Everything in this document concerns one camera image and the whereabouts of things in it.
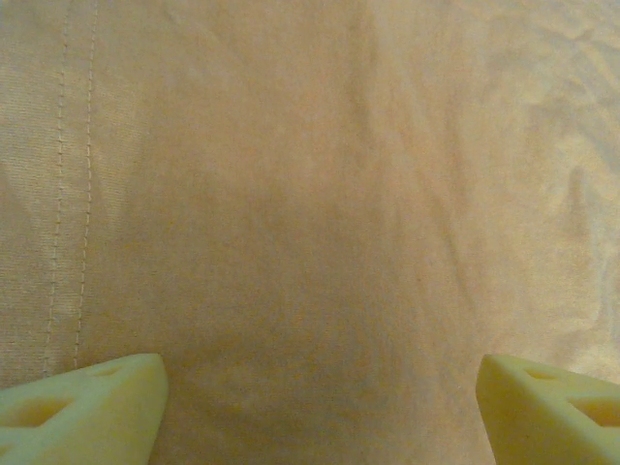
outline seam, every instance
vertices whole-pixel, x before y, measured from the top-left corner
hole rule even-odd
[[[63,107],[65,106],[65,90],[66,90],[66,79],[65,79],[65,70],[67,68],[67,55],[69,49],[69,13],[71,11],[72,2],[67,7],[67,13],[65,14],[65,20],[62,27],[62,38],[63,38],[63,48],[62,48],[62,60],[60,65],[60,93],[58,95],[58,117],[57,117],[57,125],[56,125],[56,134],[58,135],[58,151],[56,157],[56,166],[58,168],[58,188],[57,188],[57,203],[56,203],[56,221],[55,221],[55,230],[54,230],[54,243],[52,246],[52,256],[51,256],[51,290],[49,292],[49,307],[47,313],[47,328],[46,328],[46,346],[44,347],[44,359],[43,359],[43,377],[46,378],[48,375],[48,363],[49,363],[49,355],[47,354],[47,350],[49,349],[49,341],[51,340],[51,327],[52,321],[54,318],[54,306],[56,300],[56,287],[57,287],[57,275],[56,272],[58,270],[58,241],[60,240],[60,225],[62,220],[62,203],[63,203],[63,178],[64,178],[64,170],[63,170],[63,161],[64,161],[64,130],[63,130]]]
[[[81,277],[79,283],[79,306],[77,307],[77,329],[76,329],[76,344],[74,348],[74,368],[78,368],[78,350],[79,350],[79,337],[81,334],[81,317],[84,308],[84,290],[86,287],[86,259],[88,252],[88,233],[90,232],[90,213],[92,210],[93,196],[92,196],[92,144],[90,136],[91,120],[92,120],[92,97],[93,97],[93,63],[95,61],[95,39],[97,37],[97,19],[99,17],[99,1],[94,2],[93,23],[91,26],[90,36],[90,59],[88,65],[88,98],[86,108],[86,169],[88,173],[88,187],[86,194],[88,196],[88,202],[86,204],[86,219],[84,222],[84,236],[82,247],[82,262],[81,262]]]

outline fabric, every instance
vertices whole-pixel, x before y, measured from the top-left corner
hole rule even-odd
[[[152,464],[491,464],[620,383],[612,0],[2,0],[0,388],[160,353]]]

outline beige fabric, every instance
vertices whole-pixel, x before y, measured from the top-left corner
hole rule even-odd
[[[0,387],[161,353],[152,463],[490,464],[620,382],[612,0],[3,0]]]

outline stitching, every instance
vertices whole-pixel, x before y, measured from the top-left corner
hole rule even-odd
[[[49,341],[51,340],[51,323],[54,317],[54,305],[56,299],[56,287],[57,276],[56,271],[58,269],[58,241],[60,239],[60,224],[62,218],[62,201],[63,201],[63,161],[64,161],[64,141],[63,141],[63,107],[65,106],[65,69],[67,68],[67,55],[69,49],[69,13],[73,1],[67,7],[67,13],[65,14],[65,21],[62,28],[63,49],[62,60],[60,65],[60,95],[58,96],[58,118],[57,118],[57,134],[58,134],[58,152],[56,158],[56,165],[58,167],[58,198],[56,207],[56,228],[54,231],[54,244],[53,252],[51,256],[51,291],[49,293],[49,310],[47,314],[47,329],[46,329],[46,346],[44,347],[44,359],[43,359],[43,377],[48,375],[47,365],[49,362],[49,355],[47,350],[49,348]]]
[[[88,250],[88,233],[90,231],[90,212],[92,209],[93,196],[92,196],[92,152],[91,152],[91,114],[92,114],[92,97],[93,97],[93,63],[95,61],[95,39],[97,35],[97,19],[99,17],[99,1],[95,0],[94,3],[93,24],[91,27],[90,37],[90,63],[88,66],[88,99],[87,99],[87,111],[86,111],[86,166],[88,169],[88,204],[86,206],[86,221],[84,224],[84,246],[82,247],[82,262],[81,262],[81,277],[79,288],[79,306],[77,308],[77,329],[76,329],[76,344],[74,349],[74,368],[78,368],[78,350],[79,350],[79,336],[81,333],[81,317],[84,307],[84,289],[86,284],[86,258]]]

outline yellow plastic piece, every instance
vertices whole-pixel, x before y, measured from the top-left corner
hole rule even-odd
[[[620,464],[620,386],[484,356],[476,395],[498,465]]]
[[[168,399],[158,355],[0,391],[0,465],[145,465]]]

